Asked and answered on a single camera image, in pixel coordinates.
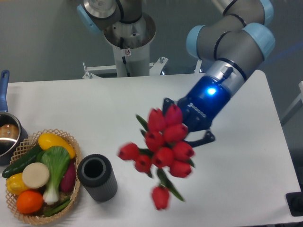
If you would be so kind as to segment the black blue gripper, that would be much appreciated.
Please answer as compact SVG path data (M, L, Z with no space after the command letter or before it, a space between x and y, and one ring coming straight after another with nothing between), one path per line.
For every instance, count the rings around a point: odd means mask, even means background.
M195 141L183 140L191 147L199 147L215 141L209 129L213 119L230 100L230 93L214 78L203 76L189 93L179 99L164 98L162 112L166 113L171 105L177 105L183 113L183 123L189 132L206 130L204 136Z

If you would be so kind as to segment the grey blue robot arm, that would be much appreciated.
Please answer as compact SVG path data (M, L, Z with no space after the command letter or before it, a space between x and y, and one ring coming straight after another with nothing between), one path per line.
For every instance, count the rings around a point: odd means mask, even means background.
M212 61L212 66L185 97L163 101L164 114L179 107L177 116L189 132L205 131L202 139L190 142L192 147L214 141L213 119L275 47L267 27L274 15L270 1L217 0L215 5L222 19L192 28L186 39L187 52ZM103 33L112 46L119 77L151 75L150 44L156 28L140 0L85 0L77 12L90 32Z

